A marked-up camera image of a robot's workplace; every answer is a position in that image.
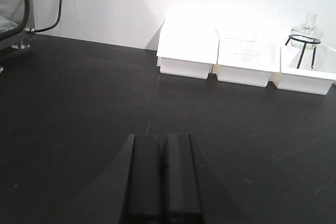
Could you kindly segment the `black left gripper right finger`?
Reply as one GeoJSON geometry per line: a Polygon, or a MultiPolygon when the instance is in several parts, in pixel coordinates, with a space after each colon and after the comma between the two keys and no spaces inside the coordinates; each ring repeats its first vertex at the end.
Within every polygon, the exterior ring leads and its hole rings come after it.
{"type": "Polygon", "coordinates": [[[162,152],[164,223],[203,223],[190,136],[170,133],[162,152]]]}

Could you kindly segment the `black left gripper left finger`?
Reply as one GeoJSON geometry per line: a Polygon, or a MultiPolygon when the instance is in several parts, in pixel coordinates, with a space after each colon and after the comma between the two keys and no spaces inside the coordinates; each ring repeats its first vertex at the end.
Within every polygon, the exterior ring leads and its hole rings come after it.
{"type": "Polygon", "coordinates": [[[121,223],[161,223],[161,151],[152,136],[130,134],[131,161],[121,223]]]}

